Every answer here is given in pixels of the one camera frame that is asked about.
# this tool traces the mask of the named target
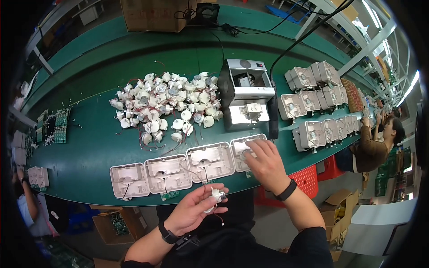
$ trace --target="black wristwatch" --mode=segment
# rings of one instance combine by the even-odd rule
[[[296,182],[294,181],[294,179],[290,179],[290,184],[289,186],[278,196],[274,195],[275,198],[279,201],[284,201],[286,200],[292,193],[293,191],[295,191],[296,189]]]
[[[180,237],[175,236],[171,231],[167,231],[167,229],[165,229],[163,221],[158,224],[158,228],[161,232],[162,239],[164,239],[165,242],[169,243],[170,245],[173,245],[174,243],[179,241]]]

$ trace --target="pile of gear motors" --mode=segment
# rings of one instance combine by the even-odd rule
[[[122,128],[138,128],[142,123],[144,131],[140,137],[145,145],[152,140],[161,142],[168,129],[167,120],[161,118],[163,114],[175,116],[175,110],[181,112],[180,118],[176,118],[171,126],[175,130],[171,138],[179,143],[184,135],[189,136],[193,132],[191,120],[206,128],[224,116],[220,100],[216,97],[218,78],[209,76],[208,72],[194,76],[192,81],[169,72],[156,77],[150,73],[144,80],[134,80],[137,80],[135,85],[128,83],[116,93],[118,97],[109,102],[119,110],[115,118]]]

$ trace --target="brown jacket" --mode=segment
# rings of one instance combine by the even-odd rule
[[[369,135],[369,127],[362,126],[359,145],[350,146],[351,152],[356,157],[356,168],[359,173],[375,170],[386,162],[389,156],[387,146],[382,142],[371,140]]]

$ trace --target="green workbench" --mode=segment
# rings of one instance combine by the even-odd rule
[[[161,64],[154,62],[155,60],[165,64],[165,71],[191,77],[202,71],[219,72],[222,53],[225,58],[262,60],[267,66],[271,66],[279,55],[280,48],[284,49],[293,42],[274,34],[241,35],[233,38],[224,32],[213,32],[222,40],[223,49],[210,31],[198,28],[185,28],[179,34],[126,35],[72,60],[61,67],[54,77],[40,84],[27,101],[27,104],[31,103],[31,105],[25,112],[31,118],[36,118],[46,108],[49,111],[56,111],[84,99],[73,105],[66,144],[49,146],[40,144],[34,151],[33,158],[28,161],[29,166],[48,168],[50,186],[46,193],[89,204],[150,206],[177,203],[188,192],[199,187],[201,184],[194,184],[192,188],[181,191],[179,197],[164,202],[161,201],[159,194],[133,198],[128,202],[116,199],[109,174],[111,166],[157,158],[174,148],[177,143],[170,138],[173,131],[168,130],[161,141],[162,145],[166,144],[163,149],[142,150],[139,145],[138,130],[122,130],[118,120],[114,119],[115,109],[110,106],[108,100],[114,98],[118,86],[125,86],[130,78],[142,78],[151,72],[161,74],[164,68]],[[330,55],[300,44],[293,49],[289,57],[284,57],[274,68],[278,95],[291,93],[283,75],[287,70],[294,66],[309,66],[316,60],[326,60],[337,68],[341,67],[341,63]],[[356,76],[356,73],[346,78],[355,82],[362,90],[368,89],[365,81],[362,77]],[[343,108],[332,115],[317,114],[311,118],[308,114],[298,118],[296,125],[293,126],[291,122],[280,119],[279,139],[275,143],[286,172],[291,174],[322,161],[359,138],[359,136],[348,137],[342,145],[318,148],[316,154],[311,154],[296,150],[292,137],[293,128],[309,118],[312,120],[339,118],[348,113],[348,108]],[[361,118],[362,114],[357,113],[357,116]],[[173,117],[170,115],[166,118],[169,126]],[[194,127],[194,133],[186,139],[186,144],[180,145],[168,155],[183,154],[187,148],[198,145],[229,142],[232,139],[258,133],[268,134],[266,128],[225,132],[222,120],[215,122],[214,126],[208,129],[200,129],[197,125]],[[259,185],[255,179],[247,178],[245,173],[237,172],[218,179],[218,182],[229,187],[230,193]]]

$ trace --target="red stool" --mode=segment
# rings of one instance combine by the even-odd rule
[[[342,171],[337,167],[335,156],[331,155],[330,157],[326,158],[323,162],[325,163],[325,172],[319,173],[317,175],[317,181],[330,180],[340,175],[343,175],[345,173],[345,171]]]
[[[319,190],[317,185],[316,165],[312,165],[303,170],[292,173],[291,175],[289,175],[289,178],[294,179],[296,185],[301,189],[301,191],[308,195],[308,197],[310,197],[311,199],[316,197],[317,192]],[[267,191],[265,191],[263,186],[258,187],[258,195],[254,200],[255,205],[264,205],[278,208],[285,207],[283,202],[267,197],[266,193]]]

